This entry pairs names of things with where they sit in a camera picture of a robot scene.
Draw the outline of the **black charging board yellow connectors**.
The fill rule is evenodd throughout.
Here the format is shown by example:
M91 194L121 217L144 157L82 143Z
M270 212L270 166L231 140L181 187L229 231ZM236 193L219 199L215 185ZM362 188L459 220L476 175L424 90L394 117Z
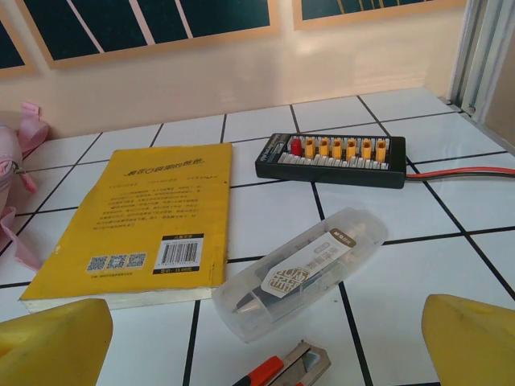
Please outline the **black charging board yellow connectors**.
M274 133L258 155L255 170L263 179L401 189L406 139Z

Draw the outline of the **transparent plastic pencil case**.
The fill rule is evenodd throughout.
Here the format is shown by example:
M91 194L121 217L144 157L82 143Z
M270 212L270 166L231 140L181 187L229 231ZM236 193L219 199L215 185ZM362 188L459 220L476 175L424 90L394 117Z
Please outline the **transparent plastic pencil case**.
M353 275L385 242L384 223L347 207L229 278L212 294L224 324L250 343Z

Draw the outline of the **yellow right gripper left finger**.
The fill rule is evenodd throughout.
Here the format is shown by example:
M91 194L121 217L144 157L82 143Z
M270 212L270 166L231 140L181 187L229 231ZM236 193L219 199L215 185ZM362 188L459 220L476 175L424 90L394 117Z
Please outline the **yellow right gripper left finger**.
M0 386L96 386L112 335L102 299L0 322Z

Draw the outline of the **orange utility knife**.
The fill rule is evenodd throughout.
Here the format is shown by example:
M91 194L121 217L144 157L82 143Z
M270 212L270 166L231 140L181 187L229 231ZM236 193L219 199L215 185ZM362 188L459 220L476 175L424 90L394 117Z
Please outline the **orange utility knife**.
M324 349L303 340L284 358L270 357L232 386L313 386L330 366Z

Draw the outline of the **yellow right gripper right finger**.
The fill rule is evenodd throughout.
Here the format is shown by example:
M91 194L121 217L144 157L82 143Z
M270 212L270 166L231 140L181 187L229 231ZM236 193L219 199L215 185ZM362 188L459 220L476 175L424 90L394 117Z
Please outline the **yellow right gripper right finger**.
M432 294L421 326L441 386L515 386L515 310Z

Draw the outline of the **yellow paperback book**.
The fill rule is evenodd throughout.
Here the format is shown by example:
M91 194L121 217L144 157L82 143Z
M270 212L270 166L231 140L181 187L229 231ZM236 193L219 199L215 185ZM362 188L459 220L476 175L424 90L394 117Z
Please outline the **yellow paperback book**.
M233 148L115 151L21 302L112 310L210 298L225 280Z

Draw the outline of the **aluminium corner post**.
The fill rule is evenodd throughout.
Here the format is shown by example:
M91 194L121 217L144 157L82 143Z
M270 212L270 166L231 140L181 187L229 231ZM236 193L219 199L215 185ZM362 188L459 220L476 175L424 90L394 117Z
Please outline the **aluminium corner post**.
M515 0L467 0L447 99L484 124L515 34Z

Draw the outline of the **dark floral wall panel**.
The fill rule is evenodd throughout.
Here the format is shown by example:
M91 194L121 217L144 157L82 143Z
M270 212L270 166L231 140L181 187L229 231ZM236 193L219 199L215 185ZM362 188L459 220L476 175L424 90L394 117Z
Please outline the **dark floral wall panel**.
M15 0L53 70L278 33L276 0Z
M464 7L467 0L292 0L297 31Z
M3 9L0 9L0 79L36 73L28 51Z

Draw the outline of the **pink backpack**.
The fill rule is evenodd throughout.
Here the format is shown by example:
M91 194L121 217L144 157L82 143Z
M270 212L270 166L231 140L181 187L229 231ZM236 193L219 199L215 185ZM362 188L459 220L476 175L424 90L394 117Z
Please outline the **pink backpack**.
M16 179L30 193L37 192L29 174L23 169L23 158L46 140L49 125L40 118L40 107L31 102L22 103L19 130L0 124L0 240L8 239L14 245L14 258L29 269L38 271L42 262L12 230L16 209L6 204L10 187Z

